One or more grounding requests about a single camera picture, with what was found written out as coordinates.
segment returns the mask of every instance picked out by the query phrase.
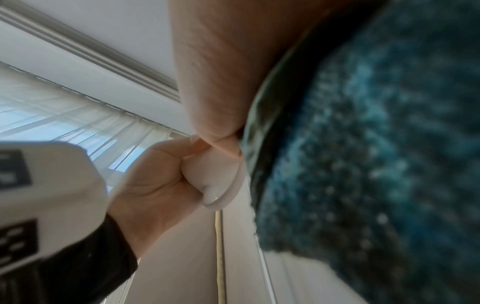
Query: white trim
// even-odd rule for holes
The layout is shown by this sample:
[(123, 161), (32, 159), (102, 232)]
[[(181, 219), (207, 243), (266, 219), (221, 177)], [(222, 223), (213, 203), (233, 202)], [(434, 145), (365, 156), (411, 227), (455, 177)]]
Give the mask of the white trim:
[(1, 62), (174, 130), (193, 133), (176, 89), (34, 22), (14, 11), (18, 7), (11, 0), (0, 7)]

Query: skin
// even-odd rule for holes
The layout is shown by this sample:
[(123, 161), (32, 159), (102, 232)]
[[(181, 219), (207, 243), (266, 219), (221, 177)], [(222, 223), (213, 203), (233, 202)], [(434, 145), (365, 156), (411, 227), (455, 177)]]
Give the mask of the skin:
[(202, 139), (153, 145), (112, 192), (108, 213), (137, 257), (200, 205), (201, 193), (180, 172), (183, 158), (209, 144), (242, 157), (237, 133), (268, 71), (305, 30), (348, 1), (169, 0), (180, 97)]

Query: sleeve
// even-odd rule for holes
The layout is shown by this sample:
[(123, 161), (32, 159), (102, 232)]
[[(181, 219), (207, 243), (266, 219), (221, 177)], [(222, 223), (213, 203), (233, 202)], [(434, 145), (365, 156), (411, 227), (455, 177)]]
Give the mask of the sleeve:
[(84, 240), (41, 262), (48, 303), (100, 303), (137, 270), (137, 258), (109, 215)]

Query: sheer curtain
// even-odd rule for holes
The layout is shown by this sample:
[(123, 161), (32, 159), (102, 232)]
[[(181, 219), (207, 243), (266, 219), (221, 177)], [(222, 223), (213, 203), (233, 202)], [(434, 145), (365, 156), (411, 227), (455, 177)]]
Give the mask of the sheer curtain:
[(170, 134), (167, 127), (0, 63), (0, 141), (79, 145), (108, 190), (146, 148)]

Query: finger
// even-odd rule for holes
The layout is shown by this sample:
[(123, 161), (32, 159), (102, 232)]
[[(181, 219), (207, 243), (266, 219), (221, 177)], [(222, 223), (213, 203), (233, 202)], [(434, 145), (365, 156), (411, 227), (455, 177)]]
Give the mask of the finger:
[(194, 136), (163, 141), (153, 145), (151, 149), (162, 151), (177, 158), (183, 158), (200, 153), (208, 147), (210, 147), (208, 143), (201, 138)]

